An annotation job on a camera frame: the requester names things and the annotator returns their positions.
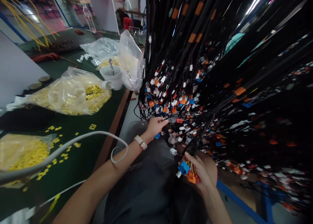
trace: spoon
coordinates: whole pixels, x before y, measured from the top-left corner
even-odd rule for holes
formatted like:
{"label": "spoon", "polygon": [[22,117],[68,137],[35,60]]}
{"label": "spoon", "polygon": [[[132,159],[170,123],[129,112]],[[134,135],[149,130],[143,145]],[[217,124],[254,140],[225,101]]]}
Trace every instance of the spoon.
{"label": "spoon", "polygon": [[112,74],[114,75],[113,66],[112,66],[112,63],[113,63],[112,59],[109,59],[109,63],[111,64]]}

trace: bottle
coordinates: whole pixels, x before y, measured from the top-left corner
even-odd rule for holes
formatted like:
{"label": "bottle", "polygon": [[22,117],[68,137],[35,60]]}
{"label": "bottle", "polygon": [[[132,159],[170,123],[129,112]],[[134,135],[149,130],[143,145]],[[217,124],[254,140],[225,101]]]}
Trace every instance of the bottle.
{"label": "bottle", "polygon": [[88,7],[87,7],[87,5],[86,5],[85,3],[83,4],[83,11],[84,11],[86,20],[87,20],[87,22],[88,22],[89,29],[91,30],[91,32],[92,32],[93,34],[96,34],[96,33],[97,33],[97,30],[96,30],[96,28],[95,28],[94,21],[92,20],[90,11],[89,11],[89,9],[88,9]]}

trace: clear plastic bag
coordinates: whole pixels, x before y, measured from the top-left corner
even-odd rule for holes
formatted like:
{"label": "clear plastic bag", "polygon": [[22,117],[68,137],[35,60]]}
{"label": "clear plastic bag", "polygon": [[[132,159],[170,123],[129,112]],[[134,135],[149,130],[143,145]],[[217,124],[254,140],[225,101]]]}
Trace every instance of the clear plastic bag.
{"label": "clear plastic bag", "polygon": [[80,47],[91,55],[93,65],[98,66],[105,58],[118,55],[118,41],[102,37],[89,44],[82,44]]}
{"label": "clear plastic bag", "polygon": [[[7,134],[0,139],[0,171],[13,171],[32,167],[44,161],[50,153],[56,134],[33,136]],[[4,187],[20,188],[37,174],[17,180]]]}
{"label": "clear plastic bag", "polygon": [[69,67],[61,78],[28,97],[28,103],[65,115],[92,115],[112,96],[95,74]]}
{"label": "clear plastic bag", "polygon": [[142,85],[142,72],[144,69],[143,53],[128,30],[121,34],[118,50],[123,84],[129,90],[139,90]]}

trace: chair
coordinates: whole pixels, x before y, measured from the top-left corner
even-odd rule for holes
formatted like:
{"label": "chair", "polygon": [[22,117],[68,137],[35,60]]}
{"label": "chair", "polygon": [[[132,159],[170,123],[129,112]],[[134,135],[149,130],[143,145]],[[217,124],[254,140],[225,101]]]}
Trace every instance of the chair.
{"label": "chair", "polygon": [[123,22],[125,30],[129,30],[129,27],[133,27],[133,20],[131,18],[124,17]]}

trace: white watch strap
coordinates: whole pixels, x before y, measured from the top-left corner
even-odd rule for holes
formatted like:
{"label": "white watch strap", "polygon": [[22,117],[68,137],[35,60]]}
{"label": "white watch strap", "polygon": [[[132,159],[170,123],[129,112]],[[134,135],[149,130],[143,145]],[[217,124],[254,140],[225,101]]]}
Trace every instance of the white watch strap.
{"label": "white watch strap", "polygon": [[145,150],[147,148],[147,144],[145,143],[145,141],[139,136],[137,135],[134,140],[136,140],[139,145],[142,147],[143,150]]}

